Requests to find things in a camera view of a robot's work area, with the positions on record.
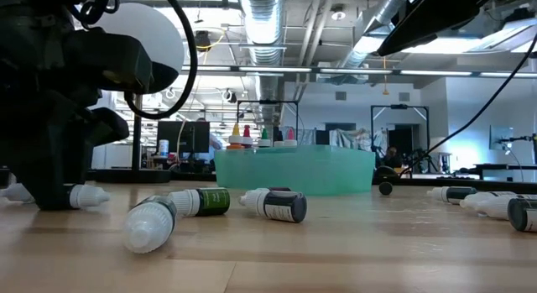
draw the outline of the teal plastic bin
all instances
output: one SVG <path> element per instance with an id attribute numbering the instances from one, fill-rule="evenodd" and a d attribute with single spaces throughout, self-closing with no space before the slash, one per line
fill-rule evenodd
<path id="1" fill-rule="evenodd" d="M 307 196 L 340 196 L 371 191 L 374 153 L 334 146 L 217 151 L 221 187 L 289 187 Z"/>

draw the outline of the green label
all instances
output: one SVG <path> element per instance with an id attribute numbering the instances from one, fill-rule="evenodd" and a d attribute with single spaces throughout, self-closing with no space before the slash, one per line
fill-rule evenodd
<path id="1" fill-rule="evenodd" d="M 229 192 L 222 188 L 205 188 L 199 189 L 203 193 L 203 208 L 228 208 L 229 207 Z"/>

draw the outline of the yellow bottle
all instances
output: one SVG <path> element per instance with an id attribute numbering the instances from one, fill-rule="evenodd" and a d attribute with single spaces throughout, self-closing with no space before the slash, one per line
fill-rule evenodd
<path id="1" fill-rule="evenodd" d="M 229 144 L 227 149 L 244 149 L 241 133 L 238 130 L 238 123 L 235 123 L 235 126 L 233 126 L 233 134 L 229 136 Z"/>

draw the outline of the ceiling light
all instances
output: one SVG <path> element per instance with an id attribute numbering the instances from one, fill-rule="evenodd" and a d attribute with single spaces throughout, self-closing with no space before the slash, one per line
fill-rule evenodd
<path id="1" fill-rule="evenodd" d="M 309 67 L 262 67 L 262 66 L 241 66 L 238 68 L 240 71 L 252 71 L 252 72 L 311 72 Z"/>
<path id="2" fill-rule="evenodd" d="M 344 6 L 342 4 L 336 4 L 336 5 L 332 6 L 332 8 L 331 8 L 332 19 L 334 19 L 336 21 L 340 21 L 343 18 L 345 18 L 345 16 L 347 16 L 347 15 L 345 14 L 345 12 L 343 12 L 343 9 L 344 9 Z"/>
<path id="3" fill-rule="evenodd" d="M 391 70 L 369 70 L 369 69 L 321 69 L 321 73 L 326 74 L 346 74 L 346 75 L 389 75 Z"/>
<path id="4" fill-rule="evenodd" d="M 488 78 L 507 78 L 511 75 L 508 72 L 482 72 L 479 76 Z M 537 73 L 517 73 L 515 78 L 537 79 Z"/>
<path id="5" fill-rule="evenodd" d="M 481 44 L 480 39 L 438 38 L 428 44 L 402 50 L 414 54 L 462 54 Z"/>
<path id="6" fill-rule="evenodd" d="M 471 76 L 471 71 L 401 71 L 401 75 L 410 76 Z"/>

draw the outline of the person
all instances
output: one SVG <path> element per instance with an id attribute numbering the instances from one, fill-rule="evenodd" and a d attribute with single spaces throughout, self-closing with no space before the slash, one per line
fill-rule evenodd
<path id="1" fill-rule="evenodd" d="M 401 168 L 403 166 L 403 161 L 401 160 L 401 157 L 397 155 L 397 148 L 395 148 L 395 146 L 388 147 L 383 162 L 385 166 L 391 168 Z"/>

